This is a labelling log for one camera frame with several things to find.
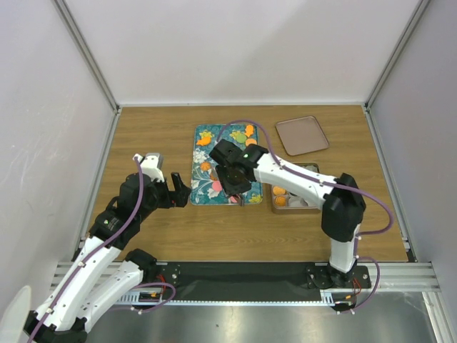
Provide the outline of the orange dotted round cookie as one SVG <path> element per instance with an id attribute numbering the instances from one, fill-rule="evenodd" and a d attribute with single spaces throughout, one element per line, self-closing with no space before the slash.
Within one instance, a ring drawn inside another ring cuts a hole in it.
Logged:
<path id="1" fill-rule="evenodd" d="M 272 192 L 275 196 L 285 195 L 287 191 L 281 187 L 274 186 Z"/>

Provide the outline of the tan swirl cookie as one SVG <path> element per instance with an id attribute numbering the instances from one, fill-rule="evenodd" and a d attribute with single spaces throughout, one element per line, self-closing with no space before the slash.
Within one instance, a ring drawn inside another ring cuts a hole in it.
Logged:
<path id="1" fill-rule="evenodd" d="M 273 202 L 276 207 L 286 207 L 288 205 L 288 198 L 284 195 L 280 195 L 275 197 Z"/>

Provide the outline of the brown tin lid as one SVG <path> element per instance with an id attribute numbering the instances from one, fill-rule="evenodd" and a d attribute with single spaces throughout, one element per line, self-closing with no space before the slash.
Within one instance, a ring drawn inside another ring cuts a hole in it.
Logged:
<path id="1" fill-rule="evenodd" d="M 276 131 L 286 153 L 298 156 L 329 148 L 329 142 L 314 116 L 280 121 Z"/>

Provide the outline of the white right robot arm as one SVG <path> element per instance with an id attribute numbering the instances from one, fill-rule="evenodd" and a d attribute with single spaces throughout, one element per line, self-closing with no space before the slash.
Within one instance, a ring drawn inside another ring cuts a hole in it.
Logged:
<path id="1" fill-rule="evenodd" d="M 321 211 L 321 229 L 331 240 L 328 277 L 337 287 L 345 287 L 355 276 L 356 235 L 366 203 L 354 178 L 309 171 L 278 157 L 272 149 L 251 144 L 241 149 L 222 139 L 205 154 L 214 163 L 221 193 L 245 202 L 244 194 L 254 184 L 281 187 Z"/>

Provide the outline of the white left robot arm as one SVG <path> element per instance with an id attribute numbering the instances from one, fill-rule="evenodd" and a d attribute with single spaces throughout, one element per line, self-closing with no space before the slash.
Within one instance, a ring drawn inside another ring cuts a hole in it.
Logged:
<path id="1" fill-rule="evenodd" d="M 101 316 L 132 289 L 157 288 L 155 307 L 175 297 L 176 288 L 161 277 L 156 258 L 141 249 L 129 252 L 120 267 L 97 284 L 154 211 L 185 207 L 189 200 L 191 190 L 180 174 L 172 173 L 174 188 L 169 189 L 159 153 L 135 154 L 134 161 L 136 173 L 126 177 L 119 194 L 96 217 L 68 272 L 46 301 L 29 312 L 24 331 L 30 342 L 85 342 Z"/>

